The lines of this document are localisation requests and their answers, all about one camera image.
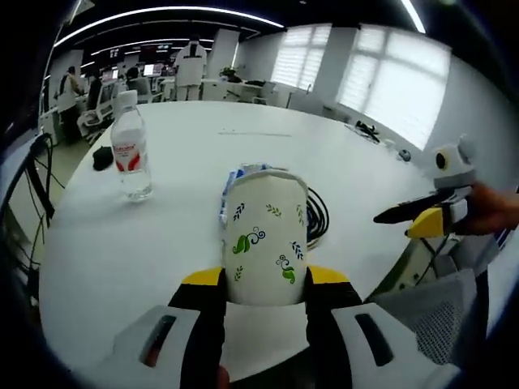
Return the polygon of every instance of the white table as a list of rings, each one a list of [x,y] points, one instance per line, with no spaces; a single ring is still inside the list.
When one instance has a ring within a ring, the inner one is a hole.
[[[267,162],[300,175],[326,202],[330,228],[310,263],[343,271],[367,297],[405,249],[405,224],[372,222],[432,190],[406,165],[344,124],[262,105],[172,102],[139,105],[148,128],[153,196],[132,204],[115,168],[84,157],[57,206],[41,268],[41,320],[50,347],[71,368],[99,361],[114,336],[182,279],[220,264],[217,219],[231,169]],[[221,363],[232,380],[276,365],[306,346],[304,306],[229,304]]]

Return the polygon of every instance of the white paper cup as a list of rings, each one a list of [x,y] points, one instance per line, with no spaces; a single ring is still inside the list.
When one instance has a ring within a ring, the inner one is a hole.
[[[239,178],[229,189],[224,266],[232,302],[287,306],[307,271],[307,185],[280,170]]]

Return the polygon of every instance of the white column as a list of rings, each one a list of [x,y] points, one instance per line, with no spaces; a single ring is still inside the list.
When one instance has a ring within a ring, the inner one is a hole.
[[[239,36],[238,31],[218,30],[208,58],[206,79],[217,79],[224,67],[231,66]]]

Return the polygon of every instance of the window blind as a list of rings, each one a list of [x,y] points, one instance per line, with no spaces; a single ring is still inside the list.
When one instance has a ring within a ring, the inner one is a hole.
[[[289,29],[277,52],[271,80],[311,91],[331,29],[327,24]]]
[[[362,26],[337,100],[423,150],[444,99],[450,55],[423,36]]]

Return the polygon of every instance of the human hand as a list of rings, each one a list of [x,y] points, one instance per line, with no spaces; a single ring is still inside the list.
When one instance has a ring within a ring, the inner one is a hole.
[[[218,367],[217,371],[217,389],[229,389],[229,373],[225,367]]]
[[[498,194],[481,182],[474,185],[468,200],[469,215],[455,225],[455,233],[487,235],[517,227],[519,201]]]

